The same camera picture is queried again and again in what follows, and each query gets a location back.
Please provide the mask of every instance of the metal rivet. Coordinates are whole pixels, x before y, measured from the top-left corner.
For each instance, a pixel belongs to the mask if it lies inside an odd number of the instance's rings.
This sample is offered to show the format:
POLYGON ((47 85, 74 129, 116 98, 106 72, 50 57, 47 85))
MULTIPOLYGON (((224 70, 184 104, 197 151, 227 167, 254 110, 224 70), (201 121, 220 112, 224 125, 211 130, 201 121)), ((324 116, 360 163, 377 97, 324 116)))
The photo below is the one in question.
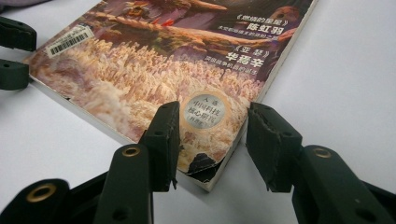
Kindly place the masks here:
POLYGON ((317 157, 321 157, 324 159, 329 159, 332 156, 332 154, 328 150, 320 148, 320 147, 315 148, 314 153, 317 157))
POLYGON ((37 188, 30 191, 26 196, 26 200, 29 203, 38 203, 48 199, 53 193, 55 193, 56 186, 54 184, 48 183, 38 186, 37 188))
POLYGON ((133 157, 140 153, 140 148, 138 147, 128 147, 122 151, 122 155, 125 157, 133 157))

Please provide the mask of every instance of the cover illustration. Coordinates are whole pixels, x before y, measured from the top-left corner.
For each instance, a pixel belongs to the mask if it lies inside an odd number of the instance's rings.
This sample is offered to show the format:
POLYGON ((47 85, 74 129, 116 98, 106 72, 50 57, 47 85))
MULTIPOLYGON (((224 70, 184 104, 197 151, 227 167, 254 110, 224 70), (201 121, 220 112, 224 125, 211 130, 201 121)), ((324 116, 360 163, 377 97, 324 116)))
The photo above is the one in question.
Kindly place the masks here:
POLYGON ((101 1, 26 62, 134 142, 160 105, 180 101, 178 169, 194 174, 224 159, 311 3, 101 1))

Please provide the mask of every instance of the barcode sticker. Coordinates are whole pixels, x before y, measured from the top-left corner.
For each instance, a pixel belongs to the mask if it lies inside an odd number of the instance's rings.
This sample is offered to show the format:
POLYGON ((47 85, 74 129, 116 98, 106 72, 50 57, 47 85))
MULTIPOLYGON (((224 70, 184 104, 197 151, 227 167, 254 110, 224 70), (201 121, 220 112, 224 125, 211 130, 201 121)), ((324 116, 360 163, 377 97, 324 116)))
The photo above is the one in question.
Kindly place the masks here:
POLYGON ((88 38, 93 37, 93 32, 88 26, 77 25, 73 27, 65 35, 61 36, 54 43, 46 47, 46 52, 50 58, 61 54, 67 49, 74 47, 75 45, 82 43, 88 38))

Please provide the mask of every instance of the round sticker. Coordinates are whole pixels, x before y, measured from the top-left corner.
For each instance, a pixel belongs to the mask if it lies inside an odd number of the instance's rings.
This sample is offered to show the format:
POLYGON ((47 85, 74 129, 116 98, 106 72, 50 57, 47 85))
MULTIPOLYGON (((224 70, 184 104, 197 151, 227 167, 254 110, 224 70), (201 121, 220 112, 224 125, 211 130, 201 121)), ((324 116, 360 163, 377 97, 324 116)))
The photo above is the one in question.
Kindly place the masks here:
POLYGON ((184 119, 197 129, 209 129, 221 122, 225 105, 217 96, 201 94, 189 100, 184 108, 184 119))

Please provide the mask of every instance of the book cover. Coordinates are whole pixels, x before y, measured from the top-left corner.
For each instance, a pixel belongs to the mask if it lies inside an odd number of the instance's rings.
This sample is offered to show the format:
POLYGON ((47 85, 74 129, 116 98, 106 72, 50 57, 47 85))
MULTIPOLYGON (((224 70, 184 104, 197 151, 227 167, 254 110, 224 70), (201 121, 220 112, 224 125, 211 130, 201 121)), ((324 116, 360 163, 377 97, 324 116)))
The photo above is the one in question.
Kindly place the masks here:
POLYGON ((313 5, 101 1, 25 61, 34 80, 133 142, 160 105, 180 101, 178 170, 211 190, 313 5))

